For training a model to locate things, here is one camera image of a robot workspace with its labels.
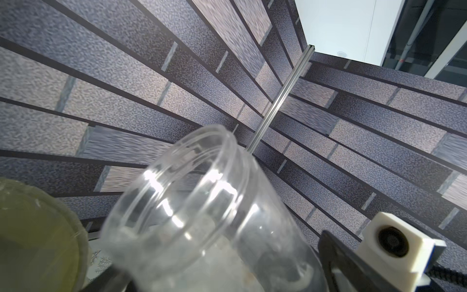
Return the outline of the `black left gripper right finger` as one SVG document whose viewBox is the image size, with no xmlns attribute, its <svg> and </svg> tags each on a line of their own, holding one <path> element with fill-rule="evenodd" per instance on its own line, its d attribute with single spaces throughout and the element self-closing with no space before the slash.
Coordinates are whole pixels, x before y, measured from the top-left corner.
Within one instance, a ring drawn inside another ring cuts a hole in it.
<svg viewBox="0 0 467 292">
<path fill-rule="evenodd" d="M 318 251 L 328 290 L 331 292 L 398 290 L 329 231 L 322 232 Z"/>
</svg>

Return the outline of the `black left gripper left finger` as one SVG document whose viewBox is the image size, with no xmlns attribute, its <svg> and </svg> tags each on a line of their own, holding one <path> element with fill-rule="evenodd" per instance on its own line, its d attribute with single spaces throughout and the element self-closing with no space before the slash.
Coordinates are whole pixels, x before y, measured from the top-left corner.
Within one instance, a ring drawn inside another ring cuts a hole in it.
<svg viewBox="0 0 467 292">
<path fill-rule="evenodd" d="M 137 292 L 137 287 L 128 274 L 111 265 L 81 292 Z"/>
</svg>

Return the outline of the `clear glass jar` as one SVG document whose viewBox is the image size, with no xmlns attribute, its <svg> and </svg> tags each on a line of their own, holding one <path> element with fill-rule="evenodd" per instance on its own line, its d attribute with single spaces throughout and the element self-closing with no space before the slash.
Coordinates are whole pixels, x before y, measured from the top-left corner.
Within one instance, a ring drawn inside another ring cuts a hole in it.
<svg viewBox="0 0 467 292">
<path fill-rule="evenodd" d="M 103 247 L 143 292 L 324 292 L 321 264 L 222 125 L 183 137 L 127 188 Z"/>
</svg>

